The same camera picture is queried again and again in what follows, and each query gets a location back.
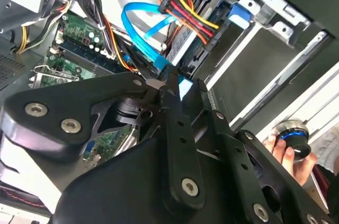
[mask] green circuit board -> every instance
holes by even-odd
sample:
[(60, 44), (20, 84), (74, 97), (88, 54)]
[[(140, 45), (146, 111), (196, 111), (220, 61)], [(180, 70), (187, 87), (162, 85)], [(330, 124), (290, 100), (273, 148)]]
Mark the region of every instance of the green circuit board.
[[(68, 75), (76, 76), (79, 80), (89, 79), (95, 77), (93, 72), (80, 67), (79, 65), (65, 59), (64, 57), (58, 57), (55, 55), (51, 55), (47, 58), (46, 65), (49, 66), (50, 69), (56, 70)], [(68, 81), (62, 78), (54, 78), (50, 76), (43, 76), (41, 80), (40, 87), (64, 84)]]
[(87, 23), (83, 18), (71, 13), (65, 14), (64, 35), (68, 36), (85, 46), (93, 45), (100, 49), (104, 48), (102, 32), (96, 27)]

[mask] blue ring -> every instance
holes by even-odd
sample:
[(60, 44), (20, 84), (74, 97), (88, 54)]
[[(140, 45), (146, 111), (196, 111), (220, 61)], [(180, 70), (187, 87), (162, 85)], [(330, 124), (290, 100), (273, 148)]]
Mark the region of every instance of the blue ring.
[(288, 137), (291, 137), (291, 136), (295, 136), (295, 135), (298, 135), (298, 136), (306, 136), (306, 134), (304, 132), (301, 132), (301, 131), (294, 131), (294, 132), (290, 132), (286, 135), (284, 135), (283, 137), (281, 137), (281, 139), (285, 139), (285, 138), (288, 138)]

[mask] hole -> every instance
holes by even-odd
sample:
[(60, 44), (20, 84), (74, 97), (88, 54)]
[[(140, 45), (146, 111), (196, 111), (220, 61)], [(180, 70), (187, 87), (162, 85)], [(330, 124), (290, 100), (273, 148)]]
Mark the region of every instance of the hole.
[(248, 167), (245, 164), (242, 164), (244, 170), (248, 170)]
[(262, 209), (259, 209), (258, 211), (259, 211), (260, 216), (265, 216), (265, 213)]
[(280, 199), (276, 191), (268, 185), (263, 187), (262, 191), (266, 199), (266, 202), (269, 208), (272, 210), (272, 212), (276, 213), (280, 211)]
[(141, 119), (147, 119), (147, 118), (150, 118), (150, 117), (152, 117), (152, 112), (150, 112), (150, 111), (145, 111), (145, 112), (143, 112), (142, 114), (141, 114)]
[(73, 123), (73, 122), (67, 122), (67, 123), (66, 123), (66, 126), (69, 127), (69, 128), (72, 128), (72, 129), (75, 129), (75, 128), (76, 128), (76, 124)]
[(34, 106), (34, 107), (31, 108), (31, 111), (34, 112), (34, 113), (41, 113), (42, 109), (38, 106)]
[(193, 185), (192, 185), (191, 183), (187, 183), (187, 184), (186, 184), (186, 187), (187, 187), (187, 189), (189, 189), (191, 192), (193, 192), (194, 187), (193, 187)]

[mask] yellow wire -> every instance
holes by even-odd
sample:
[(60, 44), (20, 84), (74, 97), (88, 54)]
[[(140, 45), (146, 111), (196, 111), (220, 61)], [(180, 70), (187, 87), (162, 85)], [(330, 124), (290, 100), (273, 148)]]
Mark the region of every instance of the yellow wire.
[(23, 26), (22, 27), (22, 40), (21, 40), (21, 44), (20, 44), (20, 47), (19, 49), (17, 50), (16, 53), (19, 53), (21, 50), (23, 50), (26, 46), (26, 43), (27, 43), (27, 31), (26, 31), (26, 27)]
[(216, 24), (213, 24), (205, 19), (203, 19), (201, 16), (199, 16), (196, 12), (194, 12), (194, 10), (192, 10), (187, 3), (184, 0), (179, 0), (180, 3), (185, 7), (186, 10), (188, 10), (193, 16), (195, 16), (197, 19), (199, 19), (201, 22), (205, 23), (206, 25), (209, 25), (210, 27), (213, 27), (215, 29), (218, 29), (219, 26), (217, 26)]
[(195, 16), (197, 19), (199, 19), (201, 22), (205, 23), (206, 25), (209, 25), (210, 27), (213, 27), (215, 29), (218, 29), (219, 26), (217, 26), (216, 24), (213, 24), (205, 19), (203, 19), (201, 16), (199, 16), (194, 10), (193, 8), (189, 7), (188, 4), (184, 1), (184, 0), (179, 0), (180, 3), (185, 7), (186, 10), (188, 10), (193, 16)]
[[(108, 22), (108, 20), (107, 20), (106, 18), (105, 18), (105, 20), (106, 20), (106, 25), (110, 25), (109, 22)], [(138, 71), (138, 70), (135, 69), (135, 68), (129, 67), (129, 66), (125, 63), (125, 61), (122, 59), (121, 53), (120, 53), (120, 51), (119, 51), (117, 42), (116, 42), (116, 40), (115, 40), (113, 31), (112, 31), (112, 28), (109, 27), (109, 30), (110, 30), (110, 35), (111, 35), (111, 38), (112, 38), (112, 41), (113, 41), (114, 50), (115, 50), (115, 53), (117, 54), (117, 57), (118, 57), (119, 62), (123, 65), (124, 68), (126, 68), (126, 69), (128, 69), (128, 70)]]

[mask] blue plastic tab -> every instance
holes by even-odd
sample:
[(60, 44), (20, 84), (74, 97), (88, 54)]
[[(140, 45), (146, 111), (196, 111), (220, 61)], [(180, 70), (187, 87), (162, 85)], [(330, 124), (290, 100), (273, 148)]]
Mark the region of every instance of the blue plastic tab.
[(164, 28), (165, 26), (167, 26), (170, 23), (173, 23), (174, 21), (176, 21), (176, 18), (173, 16), (168, 16), (167, 18), (165, 18), (164, 20), (160, 21), (159, 23), (157, 23), (156, 25), (154, 25), (151, 29), (149, 29), (145, 35), (144, 38), (145, 40), (148, 40), (150, 37), (152, 37), (154, 34), (156, 34), (158, 31), (160, 31), (162, 28)]
[(247, 29), (249, 27), (249, 21), (251, 20), (251, 13), (236, 3), (232, 6), (227, 17), (242, 29)]

